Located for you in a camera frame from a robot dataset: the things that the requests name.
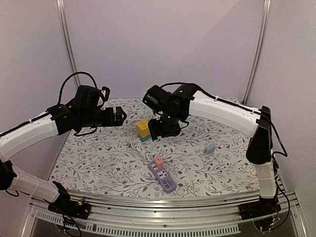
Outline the teal power strip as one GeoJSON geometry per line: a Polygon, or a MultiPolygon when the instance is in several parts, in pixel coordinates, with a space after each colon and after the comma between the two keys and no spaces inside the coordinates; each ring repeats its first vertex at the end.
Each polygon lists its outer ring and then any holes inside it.
{"type": "Polygon", "coordinates": [[[141,142],[146,142],[149,139],[151,139],[151,135],[150,134],[145,136],[145,137],[142,137],[141,135],[138,135],[138,136],[139,136],[139,139],[140,139],[141,142]]]}

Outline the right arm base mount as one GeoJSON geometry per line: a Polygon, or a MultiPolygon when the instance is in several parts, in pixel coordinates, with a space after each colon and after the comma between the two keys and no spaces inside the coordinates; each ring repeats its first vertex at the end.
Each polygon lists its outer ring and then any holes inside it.
{"type": "Polygon", "coordinates": [[[253,219],[265,215],[270,215],[281,211],[281,206],[277,197],[261,198],[258,201],[240,204],[238,206],[239,215],[242,220],[253,219]]]}

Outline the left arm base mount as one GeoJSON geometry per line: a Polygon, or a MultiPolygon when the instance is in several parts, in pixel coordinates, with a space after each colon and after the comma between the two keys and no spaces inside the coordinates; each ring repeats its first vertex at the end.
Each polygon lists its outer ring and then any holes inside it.
{"type": "Polygon", "coordinates": [[[87,220],[90,215],[91,205],[85,201],[79,202],[59,197],[55,202],[49,204],[48,210],[73,218],[87,220]]]}

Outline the light blue plug adapter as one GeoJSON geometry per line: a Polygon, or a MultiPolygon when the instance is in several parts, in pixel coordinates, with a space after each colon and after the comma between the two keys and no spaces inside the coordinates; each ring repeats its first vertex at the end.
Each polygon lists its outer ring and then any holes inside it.
{"type": "Polygon", "coordinates": [[[215,149],[216,149],[216,146],[213,145],[213,144],[210,144],[210,145],[208,145],[208,146],[205,147],[204,153],[205,153],[206,155],[210,155],[210,154],[212,154],[212,153],[215,152],[215,149]]]}

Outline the yellow cube socket adapter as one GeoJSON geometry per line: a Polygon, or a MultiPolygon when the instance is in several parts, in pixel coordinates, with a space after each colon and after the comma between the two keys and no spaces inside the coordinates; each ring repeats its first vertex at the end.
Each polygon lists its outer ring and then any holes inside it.
{"type": "Polygon", "coordinates": [[[137,122],[136,125],[135,125],[137,134],[140,137],[142,137],[142,138],[145,138],[148,135],[150,135],[150,130],[149,130],[149,127],[148,127],[148,123],[149,123],[148,120],[143,119],[143,120],[137,122]]]}

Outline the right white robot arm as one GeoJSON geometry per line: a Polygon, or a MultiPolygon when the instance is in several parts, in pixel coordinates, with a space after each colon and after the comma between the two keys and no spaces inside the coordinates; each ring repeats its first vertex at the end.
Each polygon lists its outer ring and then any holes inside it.
{"type": "Polygon", "coordinates": [[[174,92],[154,85],[143,97],[143,103],[160,117],[149,121],[153,140],[175,137],[181,132],[179,122],[186,123],[188,116],[210,119],[231,127],[250,138],[246,158],[255,167],[259,181],[259,200],[239,206],[240,212],[254,216],[281,210],[278,202],[280,187],[277,184],[279,165],[273,151],[272,135],[277,130],[272,122],[271,110],[262,106],[253,108],[214,96],[194,83],[178,82],[174,92]]]}

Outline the purple power strip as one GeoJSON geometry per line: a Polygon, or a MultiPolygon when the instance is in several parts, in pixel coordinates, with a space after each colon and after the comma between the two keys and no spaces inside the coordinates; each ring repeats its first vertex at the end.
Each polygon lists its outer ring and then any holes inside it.
{"type": "Polygon", "coordinates": [[[171,178],[168,171],[164,167],[159,169],[154,162],[151,162],[149,164],[149,170],[152,172],[153,176],[167,194],[176,190],[177,185],[175,181],[171,178]]]}

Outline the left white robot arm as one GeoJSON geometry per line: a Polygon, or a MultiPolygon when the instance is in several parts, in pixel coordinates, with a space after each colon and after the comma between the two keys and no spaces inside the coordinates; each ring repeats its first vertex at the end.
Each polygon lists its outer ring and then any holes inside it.
{"type": "Polygon", "coordinates": [[[95,132],[99,127],[122,126],[126,113],[121,107],[106,107],[110,89],[99,89],[81,85],[73,99],[62,104],[59,94],[56,105],[26,122],[17,125],[0,135],[0,189],[24,193],[41,198],[54,206],[62,214],[70,214],[73,203],[68,200],[67,190],[58,182],[48,182],[15,167],[10,159],[22,150],[45,139],[74,131],[76,136],[85,127],[95,132]]]}

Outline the pink plug adapter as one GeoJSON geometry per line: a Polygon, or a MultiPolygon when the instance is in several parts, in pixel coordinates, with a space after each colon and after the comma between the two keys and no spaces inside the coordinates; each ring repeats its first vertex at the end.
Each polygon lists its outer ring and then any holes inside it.
{"type": "Polygon", "coordinates": [[[154,157],[154,163],[158,169],[163,169],[163,160],[160,156],[154,157]]]}

